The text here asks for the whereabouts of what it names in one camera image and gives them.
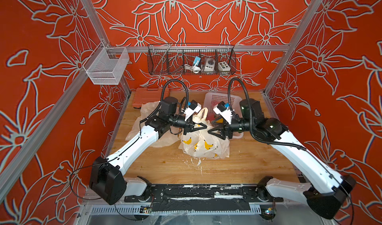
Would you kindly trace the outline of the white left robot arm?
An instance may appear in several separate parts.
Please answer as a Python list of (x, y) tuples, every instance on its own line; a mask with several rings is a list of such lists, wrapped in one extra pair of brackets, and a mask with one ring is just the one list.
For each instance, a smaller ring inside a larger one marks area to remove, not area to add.
[(145, 193), (147, 181), (141, 178), (127, 180), (124, 175), (144, 150), (172, 127), (182, 129), (184, 134), (206, 128), (205, 124), (192, 119), (192, 115), (202, 109), (198, 102), (186, 103), (186, 108), (180, 113), (176, 113), (177, 105), (178, 100), (174, 97), (162, 99), (133, 139), (107, 158), (98, 157), (93, 162), (89, 187), (109, 205), (114, 205), (124, 196)]

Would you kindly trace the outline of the banana print plastic bag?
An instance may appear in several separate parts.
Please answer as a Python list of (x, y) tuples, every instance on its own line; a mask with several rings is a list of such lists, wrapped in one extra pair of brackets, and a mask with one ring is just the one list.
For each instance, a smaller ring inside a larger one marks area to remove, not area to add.
[(202, 108), (198, 114), (192, 116), (193, 122), (203, 122), (207, 125), (207, 129), (189, 132), (186, 135), (180, 136), (179, 149), (192, 157), (207, 159), (228, 158), (230, 155), (230, 141), (208, 134), (208, 130), (212, 129), (211, 122), (207, 120), (208, 112), (208, 108)]

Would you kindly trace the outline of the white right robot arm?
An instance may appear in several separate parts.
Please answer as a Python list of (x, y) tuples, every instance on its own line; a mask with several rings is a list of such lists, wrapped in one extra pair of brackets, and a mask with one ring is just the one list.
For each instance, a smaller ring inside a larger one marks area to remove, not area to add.
[(213, 121), (209, 134), (221, 139), (232, 138), (235, 132), (249, 132), (257, 142), (265, 143), (285, 156), (306, 178), (306, 183), (293, 183), (265, 176), (256, 185), (256, 195), (266, 202), (283, 198), (309, 206), (317, 215), (334, 219), (344, 202), (350, 197), (356, 180), (350, 175), (341, 175), (322, 162), (303, 146), (286, 125), (276, 118), (266, 118), (259, 101), (242, 100), (242, 115), (230, 104), (221, 101), (213, 111), (222, 123)]

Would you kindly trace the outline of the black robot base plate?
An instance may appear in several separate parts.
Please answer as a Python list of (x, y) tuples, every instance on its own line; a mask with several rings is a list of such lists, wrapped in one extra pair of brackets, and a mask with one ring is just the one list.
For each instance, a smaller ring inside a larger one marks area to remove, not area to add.
[(148, 214), (261, 215), (268, 207), (283, 201), (260, 200), (255, 184), (153, 184), (141, 197), (123, 197), (125, 203), (138, 203), (150, 209)]

